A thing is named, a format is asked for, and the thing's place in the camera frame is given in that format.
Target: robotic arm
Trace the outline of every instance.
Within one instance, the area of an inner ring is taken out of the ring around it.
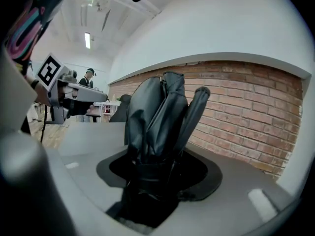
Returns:
[[[77,84],[75,71],[71,71],[53,54],[49,54],[36,78],[48,92],[52,121],[47,124],[63,124],[75,115],[84,115],[94,102],[104,102],[107,95],[100,91]],[[59,88],[64,88],[64,96],[59,96]]]

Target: man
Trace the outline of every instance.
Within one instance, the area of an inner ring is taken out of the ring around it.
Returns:
[[[88,68],[84,77],[79,81],[79,84],[80,85],[83,85],[83,86],[86,86],[86,87],[89,87],[89,88],[93,88],[93,86],[91,85],[90,83],[90,79],[93,77],[93,76],[96,76],[94,70],[92,68]],[[78,115],[77,116],[77,121],[78,122],[90,122],[90,117],[89,116],[86,116],[86,115]]]
[[[85,73],[84,77],[80,80],[79,84],[90,88],[91,87],[90,79],[94,75],[96,76],[94,70],[92,68],[88,68],[87,72]]]

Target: black cable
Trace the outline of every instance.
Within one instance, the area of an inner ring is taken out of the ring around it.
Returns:
[[[47,120],[47,106],[45,105],[44,126],[43,126],[43,130],[41,131],[41,138],[40,138],[41,143],[43,143],[44,132],[45,132],[45,127],[46,127],[46,120]]]

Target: white wall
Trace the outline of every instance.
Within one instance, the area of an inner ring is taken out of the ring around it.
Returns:
[[[115,57],[109,82],[201,60],[242,60],[312,73],[314,44],[288,0],[175,0]]]
[[[36,44],[31,56],[35,72],[50,52],[69,69],[76,70],[78,80],[84,76],[88,68],[93,68],[97,75],[92,79],[94,87],[99,88],[104,93],[108,93],[108,80],[112,61],[105,58],[102,53],[55,38],[48,29]]]

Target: chair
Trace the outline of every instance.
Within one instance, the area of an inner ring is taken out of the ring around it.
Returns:
[[[126,122],[127,121],[127,108],[131,100],[131,95],[124,94],[120,97],[121,104],[117,111],[110,118],[109,122]]]

